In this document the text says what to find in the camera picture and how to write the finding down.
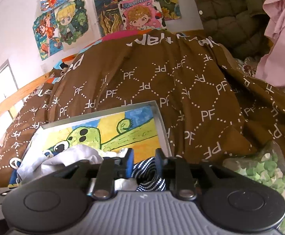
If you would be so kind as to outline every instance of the brown blanket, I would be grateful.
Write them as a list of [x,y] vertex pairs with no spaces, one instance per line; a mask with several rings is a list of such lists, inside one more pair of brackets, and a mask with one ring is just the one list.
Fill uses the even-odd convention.
[[172,152],[188,162],[248,155],[269,140],[285,154],[285,94],[231,68],[212,40],[188,35],[153,30],[79,54],[8,128],[0,147],[0,187],[8,185],[10,159],[22,157],[40,125],[150,100],[160,107]]

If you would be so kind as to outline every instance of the olive green puffer jacket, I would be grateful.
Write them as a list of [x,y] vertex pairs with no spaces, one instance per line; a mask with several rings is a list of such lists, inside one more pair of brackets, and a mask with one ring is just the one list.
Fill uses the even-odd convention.
[[204,30],[222,43],[235,58],[268,52],[264,30],[269,17],[265,0],[195,0]]

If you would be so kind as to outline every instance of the wall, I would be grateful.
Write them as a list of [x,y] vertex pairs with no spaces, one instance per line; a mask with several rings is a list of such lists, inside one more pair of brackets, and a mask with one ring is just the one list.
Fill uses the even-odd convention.
[[[182,19],[167,23],[172,32],[202,29],[194,0],[179,0]],[[60,51],[42,61],[32,25],[38,15],[39,0],[0,0],[0,66],[8,59],[18,87],[52,69],[61,58],[82,47]]]

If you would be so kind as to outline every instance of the striped fabric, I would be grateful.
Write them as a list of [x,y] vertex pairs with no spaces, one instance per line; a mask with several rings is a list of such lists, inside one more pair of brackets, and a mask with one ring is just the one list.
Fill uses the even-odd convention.
[[132,178],[136,178],[138,192],[165,191],[165,179],[157,174],[154,157],[150,157],[134,165]]

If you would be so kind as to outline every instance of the green cartoon drawing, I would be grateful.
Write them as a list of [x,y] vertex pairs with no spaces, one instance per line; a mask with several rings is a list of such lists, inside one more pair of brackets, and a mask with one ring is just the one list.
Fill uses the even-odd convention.
[[74,0],[62,5],[56,13],[61,41],[71,45],[88,31],[85,1]]
[[153,118],[135,128],[132,128],[132,124],[132,120],[127,118],[119,121],[116,128],[119,134],[104,143],[101,142],[101,133],[98,128],[81,126],[74,129],[66,140],[58,142],[49,150],[56,155],[69,147],[84,144],[107,152],[157,136]]

